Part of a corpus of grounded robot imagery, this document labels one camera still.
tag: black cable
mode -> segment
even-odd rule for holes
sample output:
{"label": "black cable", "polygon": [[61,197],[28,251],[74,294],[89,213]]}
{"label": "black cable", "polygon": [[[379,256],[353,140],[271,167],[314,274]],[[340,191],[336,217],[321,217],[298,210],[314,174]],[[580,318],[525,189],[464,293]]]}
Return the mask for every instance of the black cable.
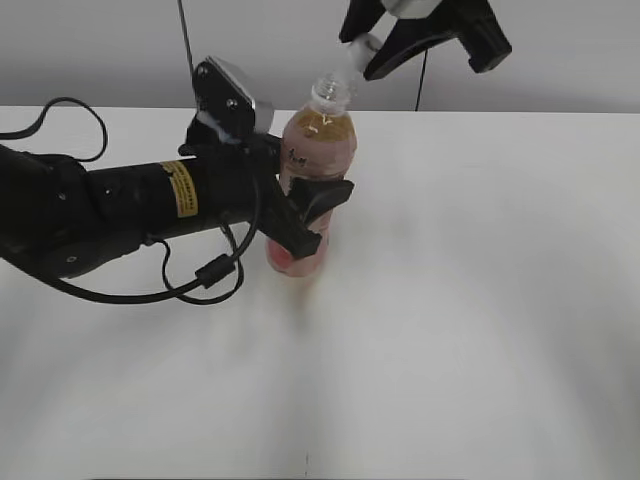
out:
{"label": "black cable", "polygon": [[[231,246],[231,250],[233,252],[237,251],[238,244],[236,242],[235,236],[233,235],[233,231],[231,230],[231,227],[229,227],[229,225],[225,223],[222,225],[221,229],[225,237],[227,238],[229,245]],[[162,244],[165,248],[164,259],[162,260],[162,281],[164,282],[165,287],[167,287],[168,290],[171,290],[173,289],[173,286],[171,285],[171,282],[169,281],[169,277],[167,276],[167,265],[169,263],[169,257],[171,257],[171,247],[164,239],[159,239],[157,240],[157,242]],[[200,306],[216,305],[218,303],[224,302],[225,300],[228,300],[240,289],[240,287],[244,283],[244,267],[242,266],[242,262],[240,261],[240,259],[238,259],[237,265],[238,265],[238,275],[236,278],[236,284],[228,292],[222,295],[219,295],[217,297],[207,298],[207,299],[193,298],[187,295],[179,295],[176,298],[182,302],[189,303],[191,305],[200,305]]]}
{"label": "black cable", "polygon": [[231,262],[235,262],[236,260],[238,260],[240,256],[247,251],[249,245],[251,245],[251,242],[255,238],[258,231],[258,224],[260,223],[260,212],[262,211],[262,194],[260,192],[258,178],[253,171],[253,166],[249,163],[249,160],[244,155],[242,157],[242,161],[251,173],[251,183],[253,185],[253,194],[255,199],[253,202],[253,214],[249,222],[249,230],[247,230],[247,234],[244,236],[244,239],[242,240],[242,243],[240,244],[238,249],[233,252],[231,257],[229,257],[229,261]]}
{"label": "black cable", "polygon": [[422,72],[420,73],[420,86],[418,87],[418,98],[416,99],[416,108],[417,112],[420,110],[420,99],[422,98],[422,86],[424,85],[424,74],[427,71],[427,54],[429,50],[424,51],[424,58],[422,59]]}
{"label": "black cable", "polygon": [[109,295],[76,287],[71,283],[60,280],[58,277],[38,271],[32,266],[31,262],[25,260],[21,255],[14,254],[2,244],[0,244],[0,257],[4,258],[7,262],[18,270],[21,270],[23,273],[26,273],[30,277],[33,277],[62,293],[66,293],[83,300],[88,300],[90,302],[106,303],[109,305],[142,305],[147,303],[157,303],[170,298],[176,298],[179,295],[184,295],[185,293],[189,293],[201,286],[199,280],[191,280],[189,283],[165,292],[149,293],[144,295]]}
{"label": "black cable", "polygon": [[0,140],[20,140],[20,139],[31,137],[32,135],[35,135],[35,133],[38,130],[40,130],[40,128],[42,127],[42,124],[44,123],[44,119],[47,116],[47,113],[49,112],[49,109],[51,107],[53,107],[54,105],[58,104],[58,103],[64,103],[64,102],[73,103],[75,105],[81,106],[82,108],[87,110],[89,113],[91,113],[91,115],[93,115],[94,118],[100,124],[100,129],[102,130],[102,148],[100,149],[100,152],[98,152],[97,155],[95,155],[95,156],[93,156],[91,158],[86,158],[86,159],[78,159],[78,158],[76,158],[77,161],[83,162],[83,163],[95,162],[100,157],[102,157],[104,152],[107,150],[107,145],[109,144],[109,134],[107,132],[107,126],[105,125],[104,120],[102,120],[102,118],[100,118],[100,115],[98,115],[95,112],[95,110],[93,110],[93,108],[91,108],[89,105],[84,103],[82,100],[78,100],[77,98],[72,98],[72,97],[54,98],[53,100],[49,101],[42,108],[42,111],[40,112],[40,116],[36,119],[35,122],[33,122],[33,124],[31,124],[30,126],[25,128],[24,130],[19,130],[17,132],[0,133]]}

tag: white table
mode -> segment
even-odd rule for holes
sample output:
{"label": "white table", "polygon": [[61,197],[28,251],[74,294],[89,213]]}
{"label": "white table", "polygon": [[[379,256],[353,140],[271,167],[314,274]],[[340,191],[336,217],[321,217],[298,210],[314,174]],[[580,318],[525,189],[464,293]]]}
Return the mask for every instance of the white table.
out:
{"label": "white table", "polygon": [[[103,167],[175,158],[192,115],[100,112]],[[640,116],[353,116],[357,188],[315,281],[262,238],[219,307],[94,305],[0,265],[0,478],[640,477]],[[58,109],[10,146],[98,143]],[[225,248],[174,245],[176,281]],[[79,281],[158,290],[161,257]]]}

